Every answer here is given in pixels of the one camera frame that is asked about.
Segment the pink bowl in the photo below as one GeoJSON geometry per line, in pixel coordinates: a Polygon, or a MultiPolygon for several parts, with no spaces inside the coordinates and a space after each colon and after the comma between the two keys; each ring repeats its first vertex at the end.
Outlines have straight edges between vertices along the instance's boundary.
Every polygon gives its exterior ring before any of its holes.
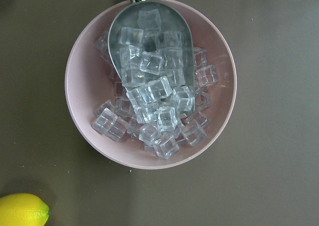
{"type": "Polygon", "coordinates": [[[108,73],[110,65],[102,59],[95,40],[110,27],[115,16],[130,4],[118,3],[97,15],[83,29],[70,52],[65,72],[65,94],[70,115],[82,136],[99,153],[128,167],[145,170],[166,169],[186,163],[203,153],[224,130],[234,108],[237,75],[231,50],[218,28],[202,13],[176,0],[151,0],[178,11],[187,21],[193,43],[207,50],[210,64],[216,67],[218,82],[209,87],[212,105],[204,110],[210,120],[206,138],[196,146],[184,146],[165,160],[145,151],[141,141],[128,136],[114,142],[97,133],[93,114],[103,102],[114,99],[114,85],[108,73]]]}

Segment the metal ice scoop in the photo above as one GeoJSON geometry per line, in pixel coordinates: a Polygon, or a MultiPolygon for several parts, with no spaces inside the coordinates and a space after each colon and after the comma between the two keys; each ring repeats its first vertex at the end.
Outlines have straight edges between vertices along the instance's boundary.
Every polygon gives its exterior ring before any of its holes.
{"type": "Polygon", "coordinates": [[[131,0],[111,24],[109,55],[134,108],[159,101],[195,110],[195,62],[190,28],[163,1],[131,0]]]}

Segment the lower whole lemon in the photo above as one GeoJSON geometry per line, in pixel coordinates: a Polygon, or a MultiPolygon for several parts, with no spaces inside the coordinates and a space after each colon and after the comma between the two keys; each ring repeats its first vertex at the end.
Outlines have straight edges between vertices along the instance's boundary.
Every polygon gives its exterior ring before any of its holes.
{"type": "Polygon", "coordinates": [[[33,194],[10,194],[0,199],[2,226],[43,226],[50,213],[49,206],[33,194]]]}

